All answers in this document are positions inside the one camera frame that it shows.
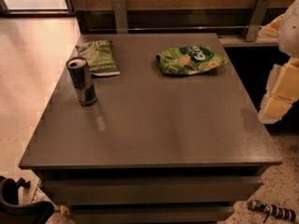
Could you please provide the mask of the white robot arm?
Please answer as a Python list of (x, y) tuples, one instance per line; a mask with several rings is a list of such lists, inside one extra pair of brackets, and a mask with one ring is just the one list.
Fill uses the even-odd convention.
[(269, 73), (258, 119), (264, 124), (282, 120), (299, 100), (299, 0), (286, 10), (278, 27), (278, 48), (290, 59)]

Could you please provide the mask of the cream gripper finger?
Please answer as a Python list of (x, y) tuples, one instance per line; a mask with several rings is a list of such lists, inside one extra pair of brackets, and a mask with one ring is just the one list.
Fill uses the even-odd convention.
[(299, 59), (291, 57), (285, 63), (278, 75), (278, 80), (272, 90), (275, 97), (296, 102), (299, 99)]
[(270, 97), (265, 105), (264, 112), (267, 116), (274, 119), (282, 119), (282, 117), (291, 109), (292, 104), (287, 101)]

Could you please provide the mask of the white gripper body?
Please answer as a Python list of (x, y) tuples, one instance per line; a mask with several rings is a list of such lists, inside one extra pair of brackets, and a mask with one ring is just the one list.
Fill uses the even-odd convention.
[(265, 105), (266, 105), (268, 99), (270, 97), (275, 97), (272, 94), (272, 90), (274, 89), (274, 86), (275, 86), (275, 84), (278, 80), (278, 75), (279, 75), (279, 72), (280, 72), (281, 68), (282, 68), (281, 65), (275, 64), (273, 66), (273, 69), (269, 73), (269, 77), (268, 77), (268, 80), (267, 80), (267, 83), (266, 83), (266, 93), (263, 96), (262, 102), (260, 104), (260, 111), (259, 111), (259, 114), (258, 114), (258, 119), (261, 123), (274, 124), (274, 123), (281, 120), (281, 119), (271, 118), (271, 117), (267, 116), (264, 112), (264, 108), (265, 108)]

